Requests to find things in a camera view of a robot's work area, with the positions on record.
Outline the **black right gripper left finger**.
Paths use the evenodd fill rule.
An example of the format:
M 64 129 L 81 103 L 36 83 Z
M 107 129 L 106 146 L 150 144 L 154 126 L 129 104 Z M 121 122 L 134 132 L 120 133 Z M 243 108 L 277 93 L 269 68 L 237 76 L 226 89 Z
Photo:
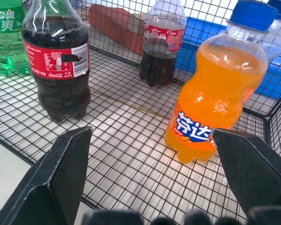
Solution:
M 0 225 L 74 225 L 88 167 L 91 126 L 60 135 L 0 210 Z

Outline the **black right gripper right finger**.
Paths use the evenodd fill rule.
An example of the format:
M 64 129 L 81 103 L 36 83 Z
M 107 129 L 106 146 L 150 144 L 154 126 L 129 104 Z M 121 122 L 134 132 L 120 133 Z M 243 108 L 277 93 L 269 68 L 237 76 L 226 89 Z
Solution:
M 259 137 L 214 128 L 229 187 L 249 222 L 281 222 L 281 157 Z

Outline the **orange Fanta soda bottle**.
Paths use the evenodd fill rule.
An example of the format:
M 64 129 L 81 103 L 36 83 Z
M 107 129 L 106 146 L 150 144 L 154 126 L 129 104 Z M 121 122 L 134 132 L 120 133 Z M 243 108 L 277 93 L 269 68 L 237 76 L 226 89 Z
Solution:
M 180 163 L 208 161 L 216 153 L 212 129 L 230 129 L 238 121 L 246 91 L 255 90 L 267 72 L 261 40 L 277 13 L 267 3 L 238 0 L 226 30 L 199 46 L 195 74 L 179 93 L 164 137 Z

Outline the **blue plastic crate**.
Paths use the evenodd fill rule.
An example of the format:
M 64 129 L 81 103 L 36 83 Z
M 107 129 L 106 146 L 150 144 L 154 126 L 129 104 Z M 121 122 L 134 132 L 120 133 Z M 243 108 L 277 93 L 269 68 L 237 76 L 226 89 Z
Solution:
M 176 71 L 173 81 L 178 83 L 188 81 L 196 69 L 196 52 L 198 47 L 206 39 L 223 33 L 225 30 L 225 25 L 187 17 L 187 27 L 182 48 L 176 60 Z M 274 99 L 281 97 L 281 54 L 269 63 L 265 78 L 255 92 Z

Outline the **large Coca-Cola bottle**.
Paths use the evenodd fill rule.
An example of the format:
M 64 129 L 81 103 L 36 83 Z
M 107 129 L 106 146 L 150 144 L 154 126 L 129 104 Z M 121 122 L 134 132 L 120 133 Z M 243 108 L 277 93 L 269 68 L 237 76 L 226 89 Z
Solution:
M 82 119 L 90 102 L 89 34 L 69 0 L 33 0 L 22 38 L 39 103 L 51 120 Z

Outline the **clear blue-capped water bottle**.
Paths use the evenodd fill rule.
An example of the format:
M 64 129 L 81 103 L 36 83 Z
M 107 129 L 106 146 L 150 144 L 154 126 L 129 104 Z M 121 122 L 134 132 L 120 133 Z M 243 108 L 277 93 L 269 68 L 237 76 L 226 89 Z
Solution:
M 261 41 L 268 62 L 270 62 L 281 54 L 281 0 L 269 0 L 268 4 L 278 9 L 278 13 L 269 28 L 268 34 Z

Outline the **green Sprite bottle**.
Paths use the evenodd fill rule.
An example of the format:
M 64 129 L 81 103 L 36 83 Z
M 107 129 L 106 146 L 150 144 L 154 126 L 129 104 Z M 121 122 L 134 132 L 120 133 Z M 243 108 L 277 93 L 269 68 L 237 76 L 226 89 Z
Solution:
M 0 0 L 0 74 L 28 75 L 30 67 L 22 39 L 23 0 Z

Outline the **small Coca-Cola bottle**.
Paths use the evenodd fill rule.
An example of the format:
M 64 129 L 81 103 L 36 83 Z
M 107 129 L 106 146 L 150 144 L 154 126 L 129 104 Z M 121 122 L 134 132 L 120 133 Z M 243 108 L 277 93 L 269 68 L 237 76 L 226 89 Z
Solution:
M 157 0 L 147 13 L 139 76 L 148 86 L 171 82 L 186 26 L 181 0 Z

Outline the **red-brown cardboard box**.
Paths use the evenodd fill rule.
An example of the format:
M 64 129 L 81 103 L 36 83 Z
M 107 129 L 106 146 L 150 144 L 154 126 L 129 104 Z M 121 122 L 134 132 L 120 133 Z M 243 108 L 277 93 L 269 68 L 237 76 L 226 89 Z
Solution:
M 120 7 L 92 4 L 88 11 L 88 22 L 99 32 L 142 55 L 143 34 L 128 29 L 136 16 Z

